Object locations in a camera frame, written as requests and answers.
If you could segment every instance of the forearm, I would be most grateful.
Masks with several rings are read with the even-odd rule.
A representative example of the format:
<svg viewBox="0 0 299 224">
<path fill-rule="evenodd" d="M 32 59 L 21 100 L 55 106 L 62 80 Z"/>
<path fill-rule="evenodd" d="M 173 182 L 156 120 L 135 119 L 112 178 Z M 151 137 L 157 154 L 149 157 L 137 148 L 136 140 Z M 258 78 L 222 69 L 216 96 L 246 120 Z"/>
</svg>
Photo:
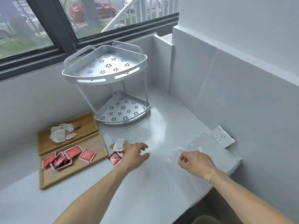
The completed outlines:
<svg viewBox="0 0 299 224">
<path fill-rule="evenodd" d="M 54 224 L 99 224 L 127 172 L 116 167 L 71 203 Z"/>
<path fill-rule="evenodd" d="M 211 177 L 210 183 L 245 222 L 251 224 L 294 224 L 280 211 L 235 183 L 223 171 L 217 170 Z"/>
</svg>

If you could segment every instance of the window frame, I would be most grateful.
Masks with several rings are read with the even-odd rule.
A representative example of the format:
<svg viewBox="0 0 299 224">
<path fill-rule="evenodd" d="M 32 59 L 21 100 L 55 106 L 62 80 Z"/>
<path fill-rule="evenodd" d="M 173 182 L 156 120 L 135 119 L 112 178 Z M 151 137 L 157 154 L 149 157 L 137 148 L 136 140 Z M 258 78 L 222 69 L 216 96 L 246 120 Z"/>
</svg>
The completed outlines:
<svg viewBox="0 0 299 224">
<path fill-rule="evenodd" d="M 0 82 L 34 70 L 63 62 L 77 50 L 94 45 L 111 45 L 113 41 L 129 41 L 156 32 L 172 33 L 178 24 L 178 13 L 125 26 L 108 32 L 77 39 L 59 0 L 26 0 L 55 47 L 45 47 L 0 59 Z"/>
</svg>

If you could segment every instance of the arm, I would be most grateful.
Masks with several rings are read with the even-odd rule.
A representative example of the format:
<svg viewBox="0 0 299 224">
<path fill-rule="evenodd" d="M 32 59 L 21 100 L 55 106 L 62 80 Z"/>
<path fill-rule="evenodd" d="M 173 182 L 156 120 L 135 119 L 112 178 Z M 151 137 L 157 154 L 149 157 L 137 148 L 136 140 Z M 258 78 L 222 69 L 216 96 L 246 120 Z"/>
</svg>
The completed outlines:
<svg viewBox="0 0 299 224">
<path fill-rule="evenodd" d="M 178 164 L 189 173 L 204 178 L 222 195 L 243 223 L 295 224 L 283 213 L 235 183 L 216 168 L 211 158 L 199 151 L 183 152 Z"/>
<path fill-rule="evenodd" d="M 99 224 L 124 178 L 138 168 L 149 156 L 140 155 L 148 146 L 135 143 L 125 153 L 119 165 L 74 200 L 54 224 Z"/>
</svg>

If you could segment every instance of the electrical outlet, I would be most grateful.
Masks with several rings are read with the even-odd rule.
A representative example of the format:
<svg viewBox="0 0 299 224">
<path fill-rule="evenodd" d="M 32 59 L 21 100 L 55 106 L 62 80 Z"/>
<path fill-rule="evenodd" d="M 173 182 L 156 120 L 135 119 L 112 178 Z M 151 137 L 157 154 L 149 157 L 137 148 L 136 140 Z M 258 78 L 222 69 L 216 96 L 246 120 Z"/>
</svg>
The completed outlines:
<svg viewBox="0 0 299 224">
<path fill-rule="evenodd" d="M 216 127 L 212 132 L 211 136 L 218 141 L 222 147 L 226 148 L 232 143 L 235 142 L 235 140 L 228 134 L 224 129 L 222 129 L 220 126 Z"/>
</svg>

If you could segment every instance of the glass pane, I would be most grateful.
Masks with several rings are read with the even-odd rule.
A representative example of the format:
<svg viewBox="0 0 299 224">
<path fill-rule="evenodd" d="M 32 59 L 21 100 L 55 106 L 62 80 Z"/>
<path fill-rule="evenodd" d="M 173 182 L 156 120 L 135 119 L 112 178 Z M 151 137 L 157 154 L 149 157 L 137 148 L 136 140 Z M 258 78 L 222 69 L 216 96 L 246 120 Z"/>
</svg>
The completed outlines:
<svg viewBox="0 0 299 224">
<path fill-rule="evenodd" d="M 0 0 L 0 59 L 51 45 L 26 0 Z"/>
<path fill-rule="evenodd" d="M 180 2 L 181 0 L 60 0 L 78 39 L 177 13 Z"/>
</svg>

